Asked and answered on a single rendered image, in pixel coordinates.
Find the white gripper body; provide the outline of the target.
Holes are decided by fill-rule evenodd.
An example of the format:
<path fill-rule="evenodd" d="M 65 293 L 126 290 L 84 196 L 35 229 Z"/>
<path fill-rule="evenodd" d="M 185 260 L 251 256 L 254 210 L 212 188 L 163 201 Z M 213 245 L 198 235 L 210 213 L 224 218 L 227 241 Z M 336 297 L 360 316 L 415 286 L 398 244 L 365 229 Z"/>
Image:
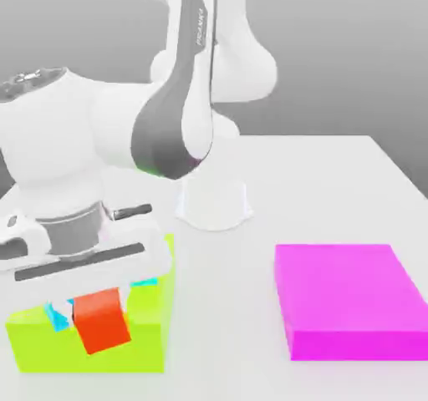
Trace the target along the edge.
<path fill-rule="evenodd" d="M 29 255 L 0 265 L 0 305 L 41 305 L 167 274 L 172 255 L 150 218 L 110 221 L 87 256 Z"/>

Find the small red cube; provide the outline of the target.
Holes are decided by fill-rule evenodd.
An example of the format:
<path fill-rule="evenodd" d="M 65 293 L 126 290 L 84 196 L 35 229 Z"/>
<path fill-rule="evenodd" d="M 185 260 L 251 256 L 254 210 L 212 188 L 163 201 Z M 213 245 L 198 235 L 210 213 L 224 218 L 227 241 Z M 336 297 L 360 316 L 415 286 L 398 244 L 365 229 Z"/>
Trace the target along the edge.
<path fill-rule="evenodd" d="M 87 354 L 131 341 L 117 288 L 76 297 L 73 320 Z"/>

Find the small cyan cube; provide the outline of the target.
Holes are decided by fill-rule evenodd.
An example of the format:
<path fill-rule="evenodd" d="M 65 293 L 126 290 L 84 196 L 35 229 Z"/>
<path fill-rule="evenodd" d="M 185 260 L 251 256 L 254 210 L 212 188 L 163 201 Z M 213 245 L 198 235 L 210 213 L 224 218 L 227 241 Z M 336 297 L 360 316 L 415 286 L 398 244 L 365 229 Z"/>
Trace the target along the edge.
<path fill-rule="evenodd" d="M 150 278 L 139 282 L 132 282 L 129 286 L 119 288 L 120 305 L 123 312 L 127 311 L 127 302 L 131 289 L 135 287 L 150 287 L 158 284 L 158 278 Z M 47 302 L 43 306 L 55 332 L 63 331 L 74 326 L 74 299 Z"/>

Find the large lime green box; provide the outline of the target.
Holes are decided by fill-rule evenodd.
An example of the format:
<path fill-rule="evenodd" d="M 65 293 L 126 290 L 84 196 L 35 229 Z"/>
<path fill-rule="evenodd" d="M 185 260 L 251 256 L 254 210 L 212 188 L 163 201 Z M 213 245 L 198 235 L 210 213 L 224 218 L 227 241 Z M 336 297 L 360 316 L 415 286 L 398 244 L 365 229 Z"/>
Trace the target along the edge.
<path fill-rule="evenodd" d="M 41 305 L 0 305 L 23 373 L 161 373 L 165 369 L 175 283 L 174 236 L 165 235 L 172 266 L 158 284 L 131 289 L 124 318 L 131 341 L 87 354 L 75 326 L 55 332 Z"/>

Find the large magenta box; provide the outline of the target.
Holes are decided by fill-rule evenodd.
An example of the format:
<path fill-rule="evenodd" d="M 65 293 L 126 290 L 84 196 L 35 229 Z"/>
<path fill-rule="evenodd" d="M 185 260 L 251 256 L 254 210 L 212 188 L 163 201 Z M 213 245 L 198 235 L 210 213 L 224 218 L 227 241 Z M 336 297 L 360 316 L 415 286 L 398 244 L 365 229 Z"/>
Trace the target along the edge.
<path fill-rule="evenodd" d="M 428 302 L 382 244 L 278 244 L 274 280 L 293 361 L 427 361 Z"/>

